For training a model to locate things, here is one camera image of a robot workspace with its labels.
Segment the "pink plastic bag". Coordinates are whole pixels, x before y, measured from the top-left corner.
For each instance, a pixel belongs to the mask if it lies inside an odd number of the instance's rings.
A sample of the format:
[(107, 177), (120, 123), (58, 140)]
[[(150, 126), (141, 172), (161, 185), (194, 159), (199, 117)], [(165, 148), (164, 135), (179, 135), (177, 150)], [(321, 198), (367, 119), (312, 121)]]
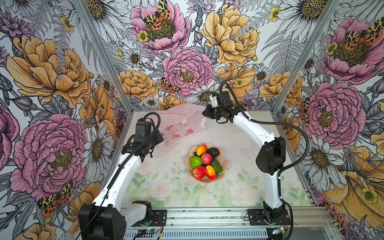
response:
[(159, 131), (163, 136), (163, 147), (170, 146), (205, 129), (204, 106), (181, 104), (166, 111), (159, 111), (161, 124)]

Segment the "pink flower-shaped bowl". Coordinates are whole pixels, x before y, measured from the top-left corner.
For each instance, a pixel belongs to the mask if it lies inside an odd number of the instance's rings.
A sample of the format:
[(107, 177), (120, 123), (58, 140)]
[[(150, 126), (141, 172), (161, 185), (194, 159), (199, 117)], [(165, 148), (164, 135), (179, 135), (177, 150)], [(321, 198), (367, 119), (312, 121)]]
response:
[(222, 180), (230, 166), (224, 151), (211, 144), (193, 146), (185, 163), (187, 174), (204, 184)]

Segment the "pink peach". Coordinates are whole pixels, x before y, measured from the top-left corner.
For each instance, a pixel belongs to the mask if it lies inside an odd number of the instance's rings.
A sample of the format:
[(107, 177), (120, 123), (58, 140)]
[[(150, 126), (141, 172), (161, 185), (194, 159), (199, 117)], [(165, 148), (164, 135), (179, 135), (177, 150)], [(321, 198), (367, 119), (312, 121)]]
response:
[(201, 160), (204, 165), (210, 165), (213, 161), (213, 157), (209, 154), (204, 153), (203, 155), (201, 155)]

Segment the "red yellow mango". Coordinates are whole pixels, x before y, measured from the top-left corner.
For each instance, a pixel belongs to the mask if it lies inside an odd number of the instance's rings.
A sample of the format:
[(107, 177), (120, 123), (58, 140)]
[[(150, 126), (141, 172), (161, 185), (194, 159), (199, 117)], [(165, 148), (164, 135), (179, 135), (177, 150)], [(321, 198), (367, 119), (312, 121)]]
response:
[(215, 180), (216, 179), (216, 171), (211, 165), (206, 166), (206, 175), (210, 180)]

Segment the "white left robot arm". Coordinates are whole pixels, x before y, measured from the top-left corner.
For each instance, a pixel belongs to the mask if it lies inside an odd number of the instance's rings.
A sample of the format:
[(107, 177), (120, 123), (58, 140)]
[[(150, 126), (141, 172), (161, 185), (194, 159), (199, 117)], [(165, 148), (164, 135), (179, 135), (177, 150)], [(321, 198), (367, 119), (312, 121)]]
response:
[(163, 142), (159, 131), (146, 136), (132, 135), (122, 148), (113, 174), (106, 186), (89, 205), (81, 207), (78, 217), (81, 240), (121, 240), (127, 228), (142, 220), (150, 220), (152, 207), (145, 201), (136, 201), (121, 213), (123, 198), (136, 171), (146, 155), (151, 155), (155, 146)]

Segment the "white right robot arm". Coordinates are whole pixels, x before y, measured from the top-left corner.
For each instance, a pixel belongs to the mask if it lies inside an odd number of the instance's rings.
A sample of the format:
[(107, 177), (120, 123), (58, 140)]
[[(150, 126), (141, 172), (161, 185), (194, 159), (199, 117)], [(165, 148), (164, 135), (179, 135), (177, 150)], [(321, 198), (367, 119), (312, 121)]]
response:
[(266, 195), (263, 201), (264, 220), (272, 224), (286, 214), (286, 204), (282, 200), (281, 176), (279, 171), (286, 160), (286, 142), (282, 137), (275, 137), (261, 127), (262, 122), (256, 121), (240, 107), (207, 105), (203, 115), (209, 119), (219, 121), (225, 118), (235, 124), (261, 149), (256, 157), (256, 165), (264, 173)]

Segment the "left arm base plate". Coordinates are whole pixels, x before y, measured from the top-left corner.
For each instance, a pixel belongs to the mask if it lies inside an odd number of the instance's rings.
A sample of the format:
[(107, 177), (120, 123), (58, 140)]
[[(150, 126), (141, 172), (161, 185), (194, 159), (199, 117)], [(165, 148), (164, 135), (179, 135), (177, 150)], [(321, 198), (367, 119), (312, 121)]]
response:
[(133, 227), (165, 227), (167, 223), (167, 210), (153, 210), (150, 220), (141, 220)]

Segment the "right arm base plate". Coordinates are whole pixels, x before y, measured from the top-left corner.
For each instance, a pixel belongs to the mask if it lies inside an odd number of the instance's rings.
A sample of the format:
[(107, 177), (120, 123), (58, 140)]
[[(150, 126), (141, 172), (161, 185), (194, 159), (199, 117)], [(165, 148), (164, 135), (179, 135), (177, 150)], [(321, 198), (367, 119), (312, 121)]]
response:
[(247, 209), (244, 220), (248, 221), (251, 226), (288, 226), (291, 223), (287, 211), (285, 211), (282, 216), (268, 222), (264, 214), (264, 209)]

